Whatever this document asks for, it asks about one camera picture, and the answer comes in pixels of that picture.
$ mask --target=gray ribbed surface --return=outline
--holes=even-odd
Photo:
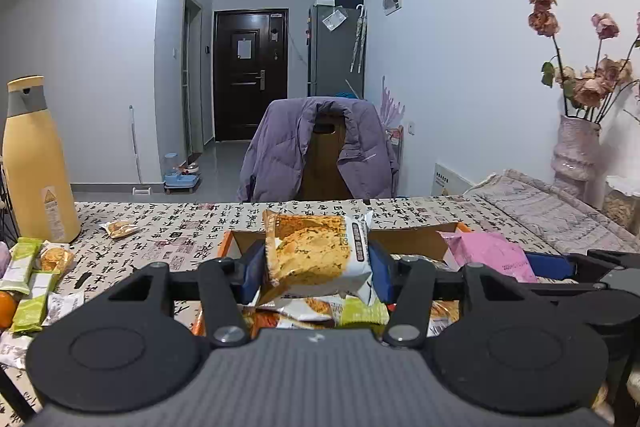
[[[479,409],[443,389],[418,353],[383,347],[364,330],[263,330],[259,341],[213,352],[202,372],[185,389],[147,410],[87,417],[50,406],[30,423],[31,427],[200,425],[602,427],[606,424],[589,410],[560,417],[522,419]]]

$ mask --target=dark brown door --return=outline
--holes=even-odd
[[[216,140],[249,140],[267,109],[287,98],[288,10],[216,12]]]

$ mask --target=baseboard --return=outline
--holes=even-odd
[[[162,183],[72,183],[74,192],[122,192],[131,193],[134,188],[151,188],[151,192],[164,192]]]

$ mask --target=vase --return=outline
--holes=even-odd
[[[587,182],[596,175],[600,147],[600,124],[582,118],[560,116],[558,143],[551,167],[554,185],[579,200],[584,199]]]

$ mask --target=pink snack package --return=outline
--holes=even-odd
[[[538,282],[524,250],[497,232],[440,232],[458,266],[484,263],[518,282]]]

